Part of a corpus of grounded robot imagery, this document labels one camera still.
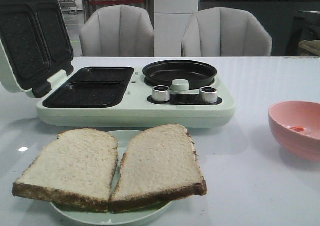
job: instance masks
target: floor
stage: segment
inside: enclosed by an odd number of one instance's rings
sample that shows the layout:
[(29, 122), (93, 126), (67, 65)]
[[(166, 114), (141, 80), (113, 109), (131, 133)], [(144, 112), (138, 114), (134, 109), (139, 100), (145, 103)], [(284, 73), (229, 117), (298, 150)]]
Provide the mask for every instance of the floor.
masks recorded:
[(80, 57), (82, 55), (82, 49), (79, 34), (84, 25), (84, 14), (81, 11), (78, 11), (77, 14), (63, 12), (63, 18), (72, 44), (74, 57)]

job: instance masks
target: table surface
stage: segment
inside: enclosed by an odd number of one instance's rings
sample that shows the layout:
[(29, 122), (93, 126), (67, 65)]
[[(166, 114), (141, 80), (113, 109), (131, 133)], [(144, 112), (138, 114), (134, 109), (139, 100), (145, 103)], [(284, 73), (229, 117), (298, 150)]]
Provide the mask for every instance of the table surface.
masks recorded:
[[(72, 64), (144, 67), (175, 58), (76, 57)], [(274, 139), (268, 108), (281, 101), (320, 102), (320, 58), (201, 57), (234, 96), (232, 120), (219, 128), (190, 128), (208, 194), (175, 201), (151, 226), (318, 226), (320, 163), (301, 159)], [(57, 134), (37, 116), (38, 99), (0, 86), (0, 225), (82, 225), (48, 202), (14, 197), (13, 182)], [(124, 128), (100, 128), (111, 131)]]

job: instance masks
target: toast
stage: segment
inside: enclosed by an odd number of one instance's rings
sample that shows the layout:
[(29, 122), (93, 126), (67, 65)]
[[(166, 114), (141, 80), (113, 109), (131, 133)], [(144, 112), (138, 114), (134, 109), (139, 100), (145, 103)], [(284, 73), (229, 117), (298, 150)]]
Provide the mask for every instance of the toast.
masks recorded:
[(179, 124), (150, 128), (134, 137), (120, 174), (110, 200), (114, 213), (207, 194), (194, 142)]
[(60, 133), (13, 184), (12, 194), (91, 211), (109, 209), (118, 140), (103, 131)]

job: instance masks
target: sandwich maker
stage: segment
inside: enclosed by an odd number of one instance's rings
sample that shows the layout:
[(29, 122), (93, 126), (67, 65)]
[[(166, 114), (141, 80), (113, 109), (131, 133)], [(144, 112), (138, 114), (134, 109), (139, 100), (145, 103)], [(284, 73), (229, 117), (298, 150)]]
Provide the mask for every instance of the sandwich maker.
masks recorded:
[(73, 58), (58, 0), (0, 0), (0, 81), (9, 92), (41, 99), (37, 113), (48, 124), (212, 128), (235, 113), (233, 97), (209, 64), (88, 65), (73, 73)]

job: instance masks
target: gray chair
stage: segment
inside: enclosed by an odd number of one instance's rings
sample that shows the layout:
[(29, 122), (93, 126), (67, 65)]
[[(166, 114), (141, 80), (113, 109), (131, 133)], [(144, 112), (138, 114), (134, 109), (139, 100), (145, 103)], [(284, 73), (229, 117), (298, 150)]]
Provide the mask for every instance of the gray chair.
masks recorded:
[(184, 57), (270, 56), (272, 38), (250, 12), (215, 7), (194, 13), (182, 38)]
[(153, 57), (155, 31), (145, 9), (108, 6), (85, 23), (80, 43), (85, 57)]

